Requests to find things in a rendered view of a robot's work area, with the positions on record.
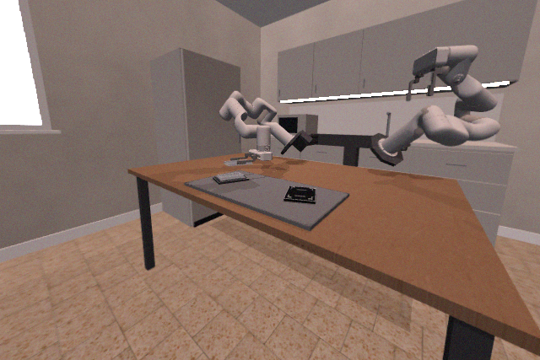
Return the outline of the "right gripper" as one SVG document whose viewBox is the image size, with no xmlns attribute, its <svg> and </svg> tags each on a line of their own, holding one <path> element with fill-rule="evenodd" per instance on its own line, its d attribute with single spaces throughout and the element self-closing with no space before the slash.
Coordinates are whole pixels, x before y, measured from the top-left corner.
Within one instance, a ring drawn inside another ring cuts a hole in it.
<svg viewBox="0 0 540 360">
<path fill-rule="evenodd" d="M 268 161 L 273 160 L 273 153 L 268 151 L 259 151 L 256 149 L 249 150 L 249 153 L 245 153 L 245 157 L 239 157 L 239 158 L 230 158 L 230 160 L 238 160 L 237 164 L 246 164 L 247 162 L 255 162 L 256 159 L 259 159 L 261 161 Z M 248 156 L 250 156 L 251 160 L 239 160 L 239 159 L 247 159 Z"/>
</svg>

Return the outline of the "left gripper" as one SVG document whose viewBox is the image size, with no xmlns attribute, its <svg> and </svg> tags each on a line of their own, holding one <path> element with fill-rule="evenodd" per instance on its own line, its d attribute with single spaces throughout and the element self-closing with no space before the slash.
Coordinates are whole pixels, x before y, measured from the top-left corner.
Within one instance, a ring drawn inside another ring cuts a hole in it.
<svg viewBox="0 0 540 360">
<path fill-rule="evenodd" d="M 436 47 L 434 50 L 429 51 L 428 53 L 417 58 L 413 63 L 413 75 L 415 76 L 414 80 L 409 82 L 408 92 L 406 101 L 411 100 L 412 95 L 412 85 L 413 83 L 418 83 L 419 79 L 424 76 L 426 73 L 433 72 L 431 85 L 428 85 L 426 96 L 433 96 L 435 91 L 435 80 L 436 75 L 443 73 L 441 69 L 446 63 L 448 58 L 449 48 L 446 47 Z"/>
</svg>

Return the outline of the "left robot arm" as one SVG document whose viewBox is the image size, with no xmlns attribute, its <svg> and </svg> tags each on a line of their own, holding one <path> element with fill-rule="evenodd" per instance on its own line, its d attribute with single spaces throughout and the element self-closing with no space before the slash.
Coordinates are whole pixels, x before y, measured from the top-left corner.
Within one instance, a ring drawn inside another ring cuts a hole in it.
<svg viewBox="0 0 540 360">
<path fill-rule="evenodd" d="M 378 146 L 385 155 L 397 156 L 397 151 L 423 134 L 429 140 L 439 144 L 458 146 L 466 141 L 490 138 L 500 130 L 500 124 L 493 119 L 470 116 L 470 111 L 485 112 L 497 105 L 497 99 L 479 81 L 467 74 L 478 55 L 478 48 L 476 46 L 447 47 L 449 47 L 447 63 L 441 68 L 443 74 L 437 77 L 458 97 L 454 116 L 446 116 L 443 110 L 435 105 L 424 107 L 412 120 L 388 138 L 379 140 Z"/>
</svg>

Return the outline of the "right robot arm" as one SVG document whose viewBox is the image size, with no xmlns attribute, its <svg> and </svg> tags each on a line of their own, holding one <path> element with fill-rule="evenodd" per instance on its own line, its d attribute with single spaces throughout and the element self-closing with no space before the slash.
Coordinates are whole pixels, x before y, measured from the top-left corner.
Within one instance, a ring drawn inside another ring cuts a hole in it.
<svg viewBox="0 0 540 360">
<path fill-rule="evenodd" d="M 220 116 L 229 121 L 235 119 L 235 129 L 243 138 L 256 138 L 256 150 L 271 150 L 271 134 L 283 145 L 292 140 L 290 135 L 277 122 L 271 122 L 277 110 L 261 98 L 256 98 L 252 104 L 247 102 L 243 95 L 234 91 L 219 111 Z M 246 125 L 243 121 L 247 116 L 257 119 L 258 125 Z"/>
</svg>

